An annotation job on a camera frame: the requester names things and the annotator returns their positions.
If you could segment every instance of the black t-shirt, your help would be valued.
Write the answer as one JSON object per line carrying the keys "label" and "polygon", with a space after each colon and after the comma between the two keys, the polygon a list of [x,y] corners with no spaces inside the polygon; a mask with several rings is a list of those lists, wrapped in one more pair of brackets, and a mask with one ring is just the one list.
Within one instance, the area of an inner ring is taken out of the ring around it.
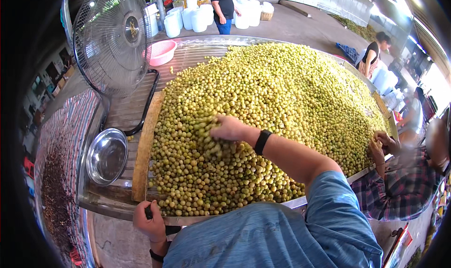
{"label": "black t-shirt", "polygon": [[[226,20],[233,19],[233,12],[234,12],[234,5],[233,0],[211,0],[213,1],[219,1],[219,7],[221,8],[221,12],[226,18]],[[214,11],[214,17],[215,21],[219,22],[219,16],[216,14],[216,11]]]}
{"label": "black t-shirt", "polygon": [[365,52],[364,58],[362,59],[362,62],[364,62],[364,63],[366,63],[366,58],[368,57],[369,50],[373,50],[376,52],[376,57],[374,58],[373,61],[371,61],[371,64],[373,64],[376,61],[376,59],[379,57],[379,46],[377,45],[376,42],[372,42],[370,45],[368,45],[367,51]]}

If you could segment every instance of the man in black t-shirt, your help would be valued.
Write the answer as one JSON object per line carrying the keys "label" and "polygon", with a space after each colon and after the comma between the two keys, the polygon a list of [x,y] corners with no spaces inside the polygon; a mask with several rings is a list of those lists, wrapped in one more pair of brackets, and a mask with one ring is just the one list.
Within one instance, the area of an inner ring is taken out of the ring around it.
{"label": "man in black t-shirt", "polygon": [[233,0],[211,0],[211,4],[213,5],[215,23],[218,27],[219,34],[230,34],[233,11],[238,16],[241,16],[241,13],[235,8]]}

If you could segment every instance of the black watch strap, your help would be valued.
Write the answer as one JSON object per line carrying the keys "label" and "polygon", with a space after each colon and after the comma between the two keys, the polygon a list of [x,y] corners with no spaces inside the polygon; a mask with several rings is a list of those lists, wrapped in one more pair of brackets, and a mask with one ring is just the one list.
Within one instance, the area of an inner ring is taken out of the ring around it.
{"label": "black watch strap", "polygon": [[155,259],[158,262],[163,263],[164,257],[158,254],[155,254],[152,249],[149,249],[150,252],[150,257],[152,257],[153,259]]}
{"label": "black watch strap", "polygon": [[266,141],[268,140],[271,134],[272,133],[268,130],[260,131],[260,136],[258,137],[254,148],[256,154],[263,155],[263,148],[265,147]]}

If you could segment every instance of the plaid shirt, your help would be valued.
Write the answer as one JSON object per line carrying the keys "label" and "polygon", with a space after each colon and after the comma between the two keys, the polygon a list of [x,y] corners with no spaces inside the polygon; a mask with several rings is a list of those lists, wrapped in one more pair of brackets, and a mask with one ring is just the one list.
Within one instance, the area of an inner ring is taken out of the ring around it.
{"label": "plaid shirt", "polygon": [[417,218],[443,179],[427,160],[426,147],[420,146],[387,161],[385,181],[374,169],[352,183],[363,214],[382,221]]}

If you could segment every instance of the metal bowl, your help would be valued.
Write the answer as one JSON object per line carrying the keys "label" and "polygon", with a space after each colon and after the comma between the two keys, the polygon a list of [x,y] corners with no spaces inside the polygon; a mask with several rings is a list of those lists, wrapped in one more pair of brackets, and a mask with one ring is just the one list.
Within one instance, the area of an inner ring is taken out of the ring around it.
{"label": "metal bowl", "polygon": [[127,157],[125,134],[116,128],[105,129],[94,138],[87,152],[89,178],[100,186],[110,185],[124,172]]}

